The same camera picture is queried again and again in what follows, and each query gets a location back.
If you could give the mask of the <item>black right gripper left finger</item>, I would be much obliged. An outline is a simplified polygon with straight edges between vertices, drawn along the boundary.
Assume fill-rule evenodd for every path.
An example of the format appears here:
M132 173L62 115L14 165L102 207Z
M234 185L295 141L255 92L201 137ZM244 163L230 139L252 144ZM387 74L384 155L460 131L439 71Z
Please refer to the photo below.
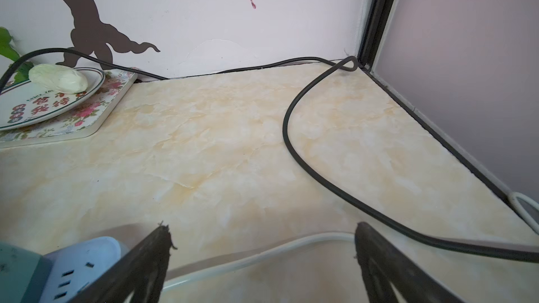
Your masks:
M161 224L72 302L158 302L171 250L170 229Z

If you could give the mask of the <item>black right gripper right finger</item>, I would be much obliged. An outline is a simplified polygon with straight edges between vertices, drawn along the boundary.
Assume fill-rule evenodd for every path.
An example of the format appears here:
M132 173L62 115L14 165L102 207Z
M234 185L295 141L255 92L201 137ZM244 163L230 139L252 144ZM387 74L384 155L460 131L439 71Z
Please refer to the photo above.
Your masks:
M461 302L366 222L355 231L357 261L369 302Z

